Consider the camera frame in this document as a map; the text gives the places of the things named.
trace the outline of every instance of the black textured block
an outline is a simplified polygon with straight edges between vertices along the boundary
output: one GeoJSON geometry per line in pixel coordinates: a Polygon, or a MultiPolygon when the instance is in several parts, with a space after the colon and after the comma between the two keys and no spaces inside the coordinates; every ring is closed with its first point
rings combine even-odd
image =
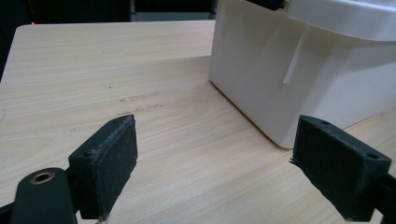
{"type": "Polygon", "coordinates": [[[369,221],[372,187],[388,174],[391,159],[321,119],[300,116],[291,163],[344,219],[369,221]]]}
{"type": "Polygon", "coordinates": [[[69,156],[82,218],[106,219],[136,166],[134,116],[113,119],[69,156]]]}

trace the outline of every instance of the white plastic container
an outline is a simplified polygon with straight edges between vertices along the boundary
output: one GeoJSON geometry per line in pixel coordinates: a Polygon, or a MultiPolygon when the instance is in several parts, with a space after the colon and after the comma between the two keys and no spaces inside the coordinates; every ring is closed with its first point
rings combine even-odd
{"type": "Polygon", "coordinates": [[[350,126],[396,106],[396,1],[219,0],[209,78],[281,147],[301,114],[350,126]]]}

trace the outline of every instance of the wooden table surface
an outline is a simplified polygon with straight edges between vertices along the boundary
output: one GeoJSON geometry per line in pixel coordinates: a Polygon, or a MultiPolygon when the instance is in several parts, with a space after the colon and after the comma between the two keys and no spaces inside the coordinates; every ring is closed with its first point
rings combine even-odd
{"type": "MultiPolygon", "coordinates": [[[[0,206],[24,176],[67,168],[103,124],[134,114],[139,159],[109,223],[345,223],[291,151],[208,80],[213,31],[213,21],[19,28],[0,84],[0,206]]],[[[396,159],[396,109],[346,130],[396,159]]]]}

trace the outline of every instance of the circular hole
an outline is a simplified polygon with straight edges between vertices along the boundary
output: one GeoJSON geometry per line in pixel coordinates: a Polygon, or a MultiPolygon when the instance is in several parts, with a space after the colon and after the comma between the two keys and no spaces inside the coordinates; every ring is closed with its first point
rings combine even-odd
{"type": "Polygon", "coordinates": [[[38,175],[35,175],[32,179],[30,179],[30,183],[33,185],[40,185],[50,181],[55,176],[53,172],[44,172],[38,175]]]}
{"type": "Polygon", "coordinates": [[[367,154],[367,157],[368,158],[371,158],[371,159],[374,159],[374,160],[376,160],[376,159],[378,159],[378,156],[377,155],[375,155],[375,154],[367,154]]]}

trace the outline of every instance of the white lid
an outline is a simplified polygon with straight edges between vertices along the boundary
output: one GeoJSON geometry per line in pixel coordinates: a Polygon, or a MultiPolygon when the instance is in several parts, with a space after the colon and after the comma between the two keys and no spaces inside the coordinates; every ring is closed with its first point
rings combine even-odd
{"type": "Polygon", "coordinates": [[[341,35],[396,41],[396,0],[290,0],[290,18],[341,35]]]}

